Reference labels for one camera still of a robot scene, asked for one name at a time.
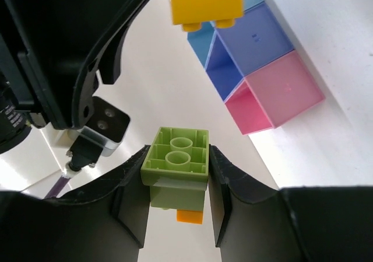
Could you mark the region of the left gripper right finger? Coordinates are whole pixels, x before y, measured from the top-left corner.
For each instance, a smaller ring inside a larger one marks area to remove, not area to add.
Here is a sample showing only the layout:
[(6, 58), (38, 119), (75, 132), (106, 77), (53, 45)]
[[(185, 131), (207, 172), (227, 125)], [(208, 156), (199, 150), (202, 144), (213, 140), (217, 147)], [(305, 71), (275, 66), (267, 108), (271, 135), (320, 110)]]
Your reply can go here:
[(275, 190), (209, 149), (215, 245), (223, 261), (371, 261), (372, 187)]

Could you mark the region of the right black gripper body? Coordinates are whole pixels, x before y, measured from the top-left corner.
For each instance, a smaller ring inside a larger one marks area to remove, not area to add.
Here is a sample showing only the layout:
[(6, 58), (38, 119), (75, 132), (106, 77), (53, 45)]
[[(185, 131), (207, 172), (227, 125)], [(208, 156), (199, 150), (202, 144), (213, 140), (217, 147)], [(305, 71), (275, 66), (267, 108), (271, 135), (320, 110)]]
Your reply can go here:
[(150, 0), (1, 0), (1, 152), (32, 127), (83, 128), (94, 113), (96, 72), (112, 85), (126, 33)]

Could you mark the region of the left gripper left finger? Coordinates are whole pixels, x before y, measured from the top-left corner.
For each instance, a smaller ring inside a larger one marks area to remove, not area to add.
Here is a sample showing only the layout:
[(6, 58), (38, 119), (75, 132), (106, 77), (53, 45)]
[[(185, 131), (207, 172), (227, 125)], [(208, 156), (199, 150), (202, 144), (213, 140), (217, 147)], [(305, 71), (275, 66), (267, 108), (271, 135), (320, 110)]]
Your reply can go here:
[(150, 205), (140, 177), (148, 150), (59, 198), (1, 192), (1, 260), (136, 261)]

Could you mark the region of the small orange lego piece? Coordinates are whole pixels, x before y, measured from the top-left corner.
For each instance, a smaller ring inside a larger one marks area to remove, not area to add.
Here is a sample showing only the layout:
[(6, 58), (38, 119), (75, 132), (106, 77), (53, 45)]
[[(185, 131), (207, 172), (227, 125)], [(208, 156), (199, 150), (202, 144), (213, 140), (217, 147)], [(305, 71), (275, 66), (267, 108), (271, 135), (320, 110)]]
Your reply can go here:
[(177, 222), (199, 224), (203, 223), (203, 211), (177, 210)]

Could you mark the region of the green lego brick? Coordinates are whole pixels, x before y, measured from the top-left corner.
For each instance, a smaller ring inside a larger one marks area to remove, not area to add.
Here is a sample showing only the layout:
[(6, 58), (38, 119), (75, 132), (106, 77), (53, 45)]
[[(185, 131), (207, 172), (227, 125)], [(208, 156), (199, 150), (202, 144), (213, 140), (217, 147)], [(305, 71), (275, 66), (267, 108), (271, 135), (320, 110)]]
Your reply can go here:
[(140, 169), (155, 208), (203, 211), (209, 177), (209, 132), (160, 127)]

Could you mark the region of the yellow lego brick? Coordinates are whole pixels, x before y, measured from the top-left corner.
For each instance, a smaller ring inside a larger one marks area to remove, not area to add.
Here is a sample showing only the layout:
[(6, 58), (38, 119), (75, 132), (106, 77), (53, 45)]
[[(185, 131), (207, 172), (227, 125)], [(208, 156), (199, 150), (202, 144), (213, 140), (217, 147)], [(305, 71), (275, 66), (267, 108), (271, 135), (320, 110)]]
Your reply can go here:
[(244, 15), (244, 0), (170, 0), (173, 25), (185, 32), (196, 32), (205, 22), (219, 29), (234, 26)]

